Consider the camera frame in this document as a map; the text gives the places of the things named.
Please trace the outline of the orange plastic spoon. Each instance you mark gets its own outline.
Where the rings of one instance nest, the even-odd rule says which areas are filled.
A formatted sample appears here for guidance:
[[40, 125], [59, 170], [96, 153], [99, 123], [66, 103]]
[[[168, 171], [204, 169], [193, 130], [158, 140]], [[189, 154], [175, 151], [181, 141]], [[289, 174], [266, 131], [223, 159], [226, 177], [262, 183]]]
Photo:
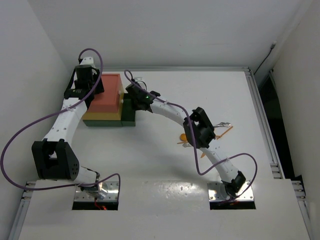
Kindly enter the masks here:
[[187, 136], [186, 136], [185, 133], [181, 134], [179, 138], [180, 138], [180, 140], [181, 140], [182, 142], [187, 142], [187, 141], [188, 141], [188, 140], [187, 140]]

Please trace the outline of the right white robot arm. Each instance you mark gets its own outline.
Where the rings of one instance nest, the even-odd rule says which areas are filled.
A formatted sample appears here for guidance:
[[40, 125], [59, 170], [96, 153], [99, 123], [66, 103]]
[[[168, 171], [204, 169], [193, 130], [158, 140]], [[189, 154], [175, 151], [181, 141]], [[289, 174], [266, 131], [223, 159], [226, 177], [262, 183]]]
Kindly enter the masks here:
[[131, 83], [125, 89], [136, 110], [164, 116], [182, 126], [187, 141], [204, 153], [218, 171], [226, 193], [231, 198], [237, 195], [246, 178], [221, 150], [216, 141], [215, 128], [203, 108], [184, 111], [174, 104], [159, 100], [160, 94], [155, 91], [146, 93], [137, 83]]

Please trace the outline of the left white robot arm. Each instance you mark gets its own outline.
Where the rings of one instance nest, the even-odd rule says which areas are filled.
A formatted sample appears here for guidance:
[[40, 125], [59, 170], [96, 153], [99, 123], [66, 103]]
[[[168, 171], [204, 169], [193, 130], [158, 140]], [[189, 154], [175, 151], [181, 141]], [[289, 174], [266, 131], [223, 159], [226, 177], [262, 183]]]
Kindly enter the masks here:
[[61, 113], [44, 138], [35, 141], [31, 147], [40, 179], [69, 181], [79, 186], [81, 191], [100, 198], [103, 184], [99, 182], [99, 173], [81, 166], [71, 144], [78, 124], [95, 95], [103, 92], [101, 72], [95, 67], [94, 59], [81, 59], [64, 91]]

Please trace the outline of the green bottom drawer box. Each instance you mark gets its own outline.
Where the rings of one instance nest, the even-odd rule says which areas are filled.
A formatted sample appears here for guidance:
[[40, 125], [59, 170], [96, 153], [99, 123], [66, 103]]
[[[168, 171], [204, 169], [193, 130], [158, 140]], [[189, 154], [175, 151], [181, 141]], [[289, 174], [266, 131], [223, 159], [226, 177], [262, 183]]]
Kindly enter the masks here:
[[121, 120], [82, 120], [87, 127], [135, 127], [136, 111], [132, 108], [132, 101], [127, 93], [124, 93]]

